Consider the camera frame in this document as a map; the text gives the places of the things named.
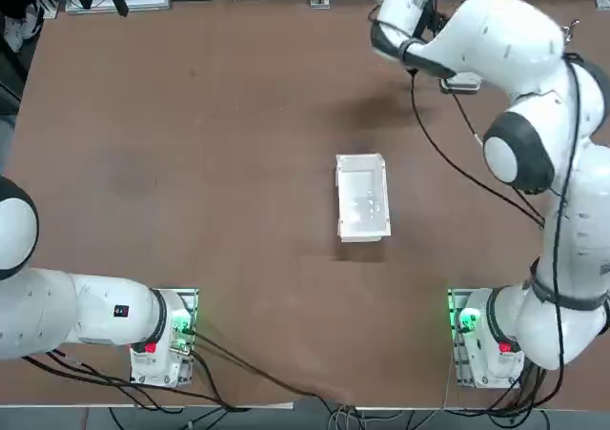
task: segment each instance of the table surface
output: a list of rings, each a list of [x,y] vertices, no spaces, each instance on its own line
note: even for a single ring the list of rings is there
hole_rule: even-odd
[[[533,2],[561,24],[578,18],[570,49],[610,70],[608,14],[593,0]],[[447,288],[522,281],[541,234],[424,140],[410,79],[370,50],[371,6],[215,1],[48,21],[9,170],[40,211],[33,265],[197,287],[199,326],[291,384],[360,406],[439,407],[452,345]],[[436,80],[418,79],[417,103],[445,152],[498,187]],[[506,104],[491,87],[464,99],[481,133]],[[606,129],[597,140],[609,138]],[[341,245],[335,155],[371,152],[386,160],[392,236]],[[69,351],[129,374],[126,348]],[[608,353],[610,337],[589,347],[550,405],[610,409],[598,393]],[[227,401],[295,397],[208,358]],[[498,394],[458,391],[453,375],[449,405]],[[125,402],[23,361],[3,362],[0,376],[12,384],[1,403]],[[200,380],[191,390],[208,392]]]

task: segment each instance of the green led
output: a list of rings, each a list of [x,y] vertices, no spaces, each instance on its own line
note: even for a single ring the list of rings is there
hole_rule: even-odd
[[[474,332],[477,329],[478,321],[480,320],[480,311],[473,308],[464,308],[459,313],[459,327],[461,333]]]

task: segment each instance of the wire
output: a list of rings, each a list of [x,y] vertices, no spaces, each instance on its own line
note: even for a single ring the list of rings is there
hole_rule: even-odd
[[[466,126],[468,127],[468,130],[470,130],[470,133],[472,133],[473,136],[477,139],[478,143],[482,144],[483,141],[481,141],[480,137],[478,137],[478,134],[475,131],[475,127],[473,127],[473,124],[470,121],[470,118],[468,118],[468,114],[466,113],[463,106],[461,105],[461,102],[459,101],[458,96],[456,94],[452,94],[452,96],[456,100],[457,107],[459,108],[459,111],[461,112],[461,116],[464,118],[464,122],[466,122]]]
[[[216,418],[216,420],[214,422],[212,422],[210,425],[208,425],[206,427],[206,430],[211,430],[215,425],[220,423],[220,421],[225,419],[228,415],[229,415],[229,411],[225,411],[225,413],[222,416],[218,416],[218,418]]]
[[[65,361],[57,358],[57,356],[55,354],[63,357],[64,359],[70,359],[72,361],[75,361],[75,362],[77,362],[78,364],[82,365],[84,368],[86,368],[89,371],[83,370],[82,368],[78,368],[78,367],[69,365]],[[52,352],[48,352],[47,356],[49,358],[51,358],[53,361],[55,361],[56,363],[58,363],[61,366],[63,366],[64,368],[66,368],[66,369],[68,369],[70,371],[73,371],[75,373],[81,373],[81,374],[84,374],[84,375],[87,375],[87,376],[93,376],[93,377],[96,377],[96,378],[100,378],[100,379],[105,380],[107,383],[111,383],[111,384],[113,384],[114,381],[118,381],[118,382],[124,384],[124,386],[121,386],[121,385],[118,385],[118,384],[116,384],[116,385],[113,384],[113,385],[116,387],[116,389],[119,392],[121,392],[123,395],[125,395],[126,397],[131,399],[136,405],[138,405],[142,409],[145,409],[146,411],[161,411],[164,414],[180,414],[180,413],[182,413],[184,411],[184,409],[169,410],[167,408],[164,408],[163,406],[159,405],[148,393],[146,393],[144,390],[141,390],[139,384],[132,384],[132,383],[127,382],[126,380],[123,380],[121,378],[116,378],[116,377],[112,377],[112,376],[102,375],[99,371],[97,371],[95,368],[93,368],[92,366],[88,365],[87,363],[83,363],[83,362],[80,362],[80,361],[75,360],[73,358],[69,358],[66,354],[64,354],[63,352],[61,352],[58,349],[55,349]],[[130,394],[129,392],[124,390],[123,387],[132,388],[133,390],[136,390],[137,392],[139,392],[142,395],[144,395],[144,397],[146,397],[151,402],[153,408],[148,407],[147,405],[143,404],[141,401],[136,399],[132,394]]]
[[[23,360],[25,360],[27,363],[35,366],[36,368],[39,368],[43,371],[46,371],[47,373],[51,373],[52,375],[56,375],[59,376],[61,378],[67,378],[67,379],[75,379],[75,380],[79,380],[81,382],[86,382],[89,384],[96,384],[96,385],[101,385],[103,387],[116,387],[116,384],[114,383],[109,383],[106,381],[101,381],[101,380],[95,380],[95,379],[89,379],[89,378],[84,378],[82,376],[77,376],[77,375],[73,375],[70,373],[66,373],[64,371],[61,370],[57,370],[56,368],[53,368],[45,363],[42,363],[34,358],[31,357],[23,357]],[[114,380],[114,377],[111,376],[107,376],[106,378],[110,378],[112,380]],[[204,394],[196,394],[195,392],[187,392],[186,390],[180,390],[180,389],[173,389],[172,387],[164,387],[162,385],[152,385],[152,384],[137,384],[136,386],[138,389],[155,389],[155,390],[164,390],[167,392],[171,392],[173,394],[177,394],[177,395],[183,395],[185,397],[195,397],[197,399],[206,399],[208,401],[212,401],[216,404],[220,404],[216,401],[216,399],[214,397],[209,397],[207,395]]]
[[[324,407],[328,410],[329,414],[333,414],[333,411],[331,410],[331,408],[329,407],[329,405],[326,403],[326,401],[318,394],[315,394],[313,392],[308,392],[305,390],[301,390],[298,389],[296,387],[293,387],[290,384],[287,384],[286,382],[270,375],[269,373],[264,372],[263,370],[261,370],[260,368],[256,368],[255,366],[253,366],[252,364],[250,364],[249,362],[247,362],[246,360],[244,360],[243,358],[238,357],[237,355],[233,354],[231,351],[225,349],[224,347],[222,347],[221,345],[219,345],[218,343],[216,343],[215,341],[204,337],[203,335],[197,333],[194,330],[191,329],[185,329],[182,330],[182,333],[184,333],[185,335],[192,335],[195,336],[199,339],[201,339],[204,342],[207,342],[208,344],[210,344],[211,346],[213,346],[214,348],[218,349],[220,352],[222,352],[223,354],[226,354],[227,356],[229,356],[230,358],[232,358],[233,360],[235,360],[236,362],[241,364],[241,367],[249,370],[251,373],[256,373],[259,376],[263,377],[266,380],[269,380],[270,382],[274,383],[275,385],[278,385],[279,387],[288,390],[289,392],[292,392],[294,394],[300,395],[302,397],[314,397],[316,399],[319,399],[322,404],[324,404]]]
[[[546,411],[540,409],[542,416],[544,417],[544,424],[546,425],[546,430],[551,430],[551,421],[549,420],[549,415],[546,414]]]
[[[75,2],[73,2],[72,0],[68,0],[68,1],[70,1],[70,2],[71,2],[71,4],[72,4],[73,6],[75,6],[75,7],[79,8],[79,9],[82,9],[82,10],[91,10],[91,9],[95,9],[95,8],[100,7],[102,4],[104,4],[104,3],[106,2],[106,0],[101,0],[101,1],[100,1],[99,3],[97,3],[95,6],[91,6],[90,8],[85,9],[85,8],[83,8],[81,5],[76,4]]]
[[[566,197],[568,193],[568,187],[570,185],[570,178],[572,177],[572,170],[574,168],[574,157],[576,156],[576,150],[579,142],[580,134],[580,84],[579,79],[572,66],[571,59],[577,55],[566,54],[565,65],[570,72],[570,75],[574,79],[574,86],[576,92],[576,123],[574,126],[574,138],[572,139],[572,148],[570,149],[570,156],[568,159],[568,167],[561,187],[561,196],[559,198],[559,208],[557,211],[557,223],[555,226],[555,237],[553,240],[553,294],[555,296],[555,315],[557,318],[557,333],[559,338],[559,376],[555,388],[547,395],[544,399],[536,402],[536,406],[540,406],[552,399],[559,391],[563,384],[563,373],[565,369],[564,361],[564,346],[563,346],[563,327],[561,326],[561,308],[559,306],[559,238],[561,235],[561,223],[563,221],[563,210],[565,209]]]
[[[480,182],[478,179],[476,179],[475,177],[473,177],[472,175],[468,174],[467,172],[465,172],[464,170],[462,170],[458,165],[456,165],[438,146],[438,144],[435,142],[435,140],[432,138],[432,136],[430,136],[430,134],[428,133],[428,130],[426,129],[425,125],[423,124],[423,121],[421,120],[421,115],[419,114],[419,110],[417,109],[417,104],[416,104],[416,77],[414,74],[412,74],[411,77],[411,105],[413,107],[413,112],[416,115],[416,120],[417,123],[419,124],[419,127],[421,128],[421,130],[423,131],[424,135],[426,136],[426,139],[428,140],[428,142],[430,143],[430,145],[432,145],[432,147],[435,149],[435,151],[437,151],[437,153],[442,157],[443,160],[445,160],[445,162],[451,166],[454,170],[456,170],[458,173],[460,173],[461,175],[463,175],[464,177],[466,177],[468,180],[470,180],[471,182],[475,183],[476,185],[478,185],[481,189],[489,192],[492,195],[497,196],[498,198],[502,199],[503,201],[505,201],[506,203],[510,204],[511,206],[519,209],[522,213],[524,213],[525,215],[527,215],[528,217],[530,217],[534,222],[537,223],[537,225],[540,228],[543,228],[543,224],[542,222],[540,222],[539,219],[535,218],[532,214],[530,214],[528,211],[526,211],[523,207],[519,206],[515,201],[513,201],[512,199],[504,196],[503,194],[501,194],[500,192],[495,191],[494,189],[488,187],[487,185],[483,184],[482,182]]]
[[[111,413],[112,420],[114,420],[114,423],[119,428],[119,430],[125,430],[125,427],[121,425],[121,422],[119,422],[116,416],[114,415],[114,411],[112,410],[112,408],[108,408],[108,411]]]
[[[407,425],[404,427],[404,430],[409,430],[409,427],[411,426],[411,421],[413,420],[413,416],[416,414],[415,409],[413,411],[411,411],[411,414],[409,415],[409,418],[407,419]]]
[[[212,414],[217,413],[218,411],[220,411],[222,408],[215,408],[212,411],[208,411],[205,414],[202,414],[201,416],[199,416],[198,418],[195,418],[193,420],[189,420],[187,423],[185,423],[184,425],[182,425],[178,430],[188,430],[188,429],[192,429],[193,426],[198,423],[200,420],[204,420],[205,418],[207,418],[208,416],[211,416]]]
[[[472,133],[472,135],[475,137],[475,140],[477,141],[477,143],[482,147],[483,141],[478,136],[477,131],[475,131],[475,127],[473,127],[473,124],[470,121],[470,118],[468,117],[468,114],[464,110],[463,106],[461,105],[461,102],[459,101],[458,96],[455,94],[452,94],[452,96],[456,100],[457,107],[459,108],[459,112],[461,113],[461,116],[464,118],[464,122],[466,122],[466,126],[468,127],[468,130],[470,130],[470,133]],[[517,194],[517,196],[520,198],[520,200],[529,208],[529,210],[532,212],[532,214],[534,214],[536,217],[538,217],[539,220],[542,222],[542,225],[544,225],[544,216],[538,212],[538,210],[528,201],[528,199],[525,196],[523,196],[523,194],[518,189],[516,189],[515,187],[512,187],[512,189],[515,192],[515,194]]]
[[[216,387],[216,383],[214,382],[214,378],[212,376],[212,371],[210,370],[210,367],[208,366],[208,363],[206,363],[206,361],[199,354],[197,354],[196,351],[191,351],[191,355],[202,366],[203,371],[206,375],[206,378],[208,379],[208,383],[210,384],[210,388],[212,389],[212,392],[213,392],[216,400],[220,403],[220,405],[225,410],[231,411],[231,412],[250,411],[250,409],[248,409],[248,408],[235,408],[234,406],[231,406],[229,403],[227,403],[223,398],[221,398],[220,393],[218,392],[218,388]]]

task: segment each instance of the clear plastic box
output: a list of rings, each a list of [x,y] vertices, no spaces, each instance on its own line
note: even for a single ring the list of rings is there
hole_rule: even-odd
[[[338,235],[342,242],[379,241],[389,236],[390,209],[381,154],[337,155]]]

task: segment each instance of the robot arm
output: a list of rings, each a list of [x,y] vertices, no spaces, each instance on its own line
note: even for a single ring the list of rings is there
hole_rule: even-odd
[[[188,382],[192,361],[174,325],[191,327],[193,316],[181,296],[124,278],[30,268],[38,225],[31,198],[0,176],[0,359],[64,342],[130,345],[133,378]]]
[[[560,193],[577,140],[559,241],[559,301],[553,290],[554,197],[530,278],[476,290],[466,306],[468,314],[480,314],[477,328],[464,336],[476,386],[510,386],[524,356],[557,369],[556,303],[565,363],[608,321],[610,238],[603,231],[610,218],[610,150],[590,136],[610,112],[610,81],[592,63],[566,59],[560,26],[520,0],[467,0],[430,42],[422,39],[429,0],[378,1],[371,29],[376,51],[438,78],[473,72],[509,96],[510,107],[484,136],[485,161],[498,180],[532,195]]]

